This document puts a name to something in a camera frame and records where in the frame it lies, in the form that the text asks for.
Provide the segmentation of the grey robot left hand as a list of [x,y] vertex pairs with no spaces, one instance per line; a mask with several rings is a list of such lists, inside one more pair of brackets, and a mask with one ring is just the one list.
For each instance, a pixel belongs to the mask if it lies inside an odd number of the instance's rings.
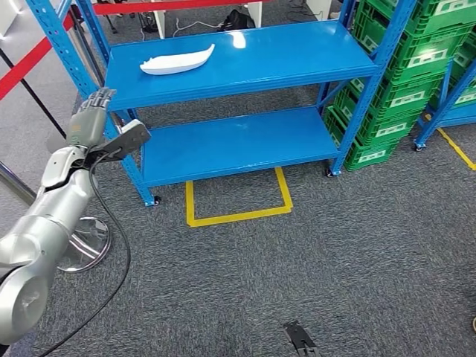
[[90,148],[100,143],[104,132],[107,108],[115,93],[115,89],[102,87],[83,101],[67,127],[67,144]]

